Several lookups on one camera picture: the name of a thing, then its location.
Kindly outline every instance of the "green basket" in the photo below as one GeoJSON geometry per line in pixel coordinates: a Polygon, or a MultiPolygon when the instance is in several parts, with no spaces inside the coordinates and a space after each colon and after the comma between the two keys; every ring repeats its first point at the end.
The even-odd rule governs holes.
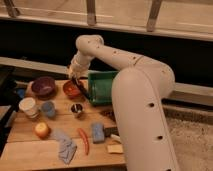
{"type": "Polygon", "coordinates": [[[112,81],[118,71],[92,72],[88,74],[88,91],[92,105],[112,104],[112,81]]]}

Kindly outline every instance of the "white cup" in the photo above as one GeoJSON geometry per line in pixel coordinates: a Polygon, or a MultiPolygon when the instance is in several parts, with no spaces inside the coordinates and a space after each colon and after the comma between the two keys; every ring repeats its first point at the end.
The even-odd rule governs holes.
{"type": "Polygon", "coordinates": [[[38,106],[32,97],[26,97],[19,103],[19,109],[22,110],[29,118],[33,119],[38,115],[38,106]]]}

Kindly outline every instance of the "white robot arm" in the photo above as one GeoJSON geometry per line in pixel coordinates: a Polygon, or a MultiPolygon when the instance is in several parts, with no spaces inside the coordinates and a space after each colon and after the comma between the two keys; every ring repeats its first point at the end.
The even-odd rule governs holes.
{"type": "Polygon", "coordinates": [[[162,62],[104,45],[98,35],[76,40],[69,76],[80,77],[96,57],[120,72],[112,85],[112,105],[129,171],[179,171],[161,99],[174,86],[162,62]]]}

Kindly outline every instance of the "bowl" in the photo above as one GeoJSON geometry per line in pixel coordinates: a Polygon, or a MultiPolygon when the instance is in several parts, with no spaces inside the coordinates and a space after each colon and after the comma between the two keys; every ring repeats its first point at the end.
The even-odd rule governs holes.
{"type": "Polygon", "coordinates": [[[39,77],[32,84],[32,91],[37,96],[45,97],[54,92],[56,88],[55,80],[49,76],[39,77]]]}
{"type": "Polygon", "coordinates": [[[81,91],[71,80],[64,83],[63,91],[70,99],[73,99],[81,94],[81,91]]]}

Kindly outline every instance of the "black wall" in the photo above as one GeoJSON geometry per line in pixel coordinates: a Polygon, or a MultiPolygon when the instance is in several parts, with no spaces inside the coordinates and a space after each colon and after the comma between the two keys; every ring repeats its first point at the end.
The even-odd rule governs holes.
{"type": "MultiPolygon", "coordinates": [[[[169,64],[177,82],[213,87],[213,42],[0,20],[0,56],[68,65],[82,34],[100,34],[108,46],[169,64]]],[[[91,69],[112,70],[97,59],[91,69]]]]}

